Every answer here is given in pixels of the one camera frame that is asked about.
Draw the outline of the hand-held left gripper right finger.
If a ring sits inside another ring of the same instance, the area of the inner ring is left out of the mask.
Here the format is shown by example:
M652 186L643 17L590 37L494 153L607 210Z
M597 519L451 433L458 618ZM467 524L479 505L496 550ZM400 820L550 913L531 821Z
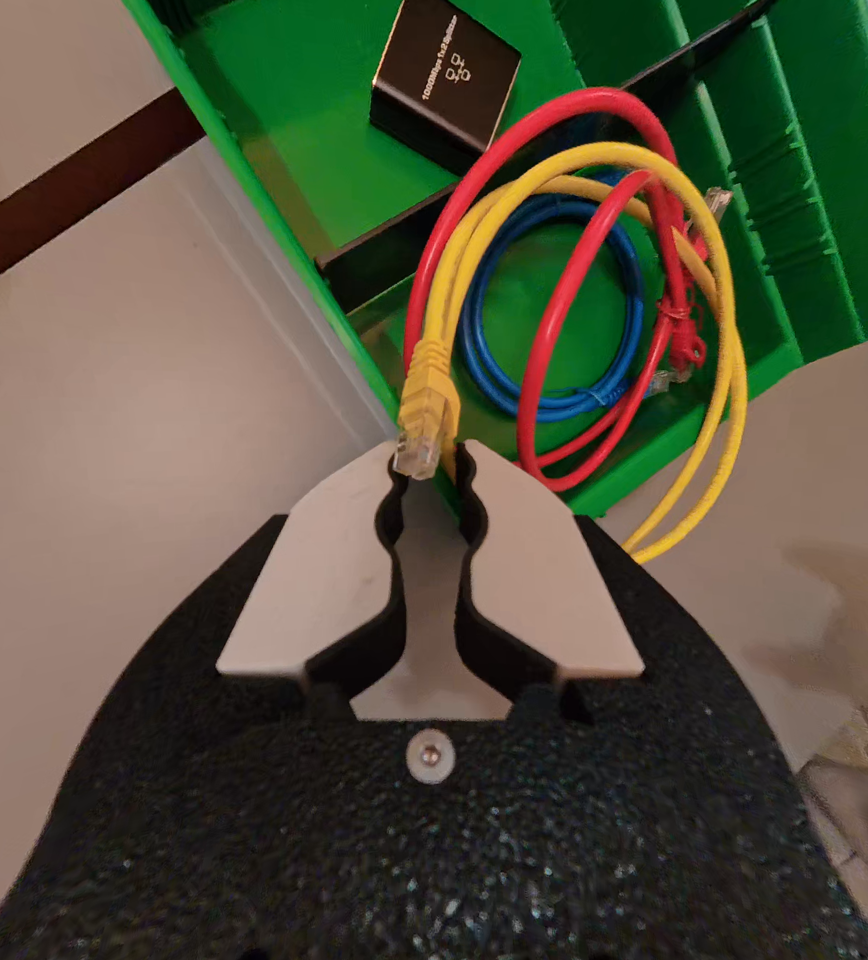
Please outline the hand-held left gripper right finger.
M643 659L560 498L477 440L457 447L456 486L464 665L489 685L640 676Z

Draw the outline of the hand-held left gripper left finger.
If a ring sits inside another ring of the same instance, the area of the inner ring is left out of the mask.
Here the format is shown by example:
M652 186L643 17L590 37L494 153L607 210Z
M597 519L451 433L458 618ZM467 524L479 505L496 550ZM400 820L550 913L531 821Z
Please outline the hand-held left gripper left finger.
M405 476L385 440L287 514L216 661L232 679L274 678L356 697L389 674L407 639L396 544Z

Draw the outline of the green plastic bin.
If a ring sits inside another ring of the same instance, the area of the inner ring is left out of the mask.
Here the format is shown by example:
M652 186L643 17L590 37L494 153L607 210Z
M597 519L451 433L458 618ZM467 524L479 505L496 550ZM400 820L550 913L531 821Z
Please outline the green plastic bin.
M368 121L399 2L127 2L389 421L412 275L360 309L316 267L456 178ZM458 2L522 55L500 132L619 87L747 2ZM754 398L868 340L868 2L776 2L653 106L721 222Z

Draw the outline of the black ethernet splitter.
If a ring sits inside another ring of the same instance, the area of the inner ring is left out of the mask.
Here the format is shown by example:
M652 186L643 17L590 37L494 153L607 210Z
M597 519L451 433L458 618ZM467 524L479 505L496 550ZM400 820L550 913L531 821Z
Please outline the black ethernet splitter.
M372 80L369 122L463 177L496 137L521 62L454 3L403 1Z

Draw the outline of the black bin divider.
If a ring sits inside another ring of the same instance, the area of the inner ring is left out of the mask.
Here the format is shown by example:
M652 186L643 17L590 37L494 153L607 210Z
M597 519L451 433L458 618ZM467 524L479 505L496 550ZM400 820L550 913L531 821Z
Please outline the black bin divider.
M667 123L674 106L704 78L705 69L774 5L774 1L746 5L728 20L626 81L622 90L636 96L662 123ZM480 200L490 190L520 177L554 154L592 141L633 138L636 132L632 122L609 115L605 109L587 109L561 117L557 123L549 121L503 164L494 162L491 178L484 180L474 199ZM428 237L455 188L454 184L445 187L337 251L315 260L344 314L357 311L415 273Z

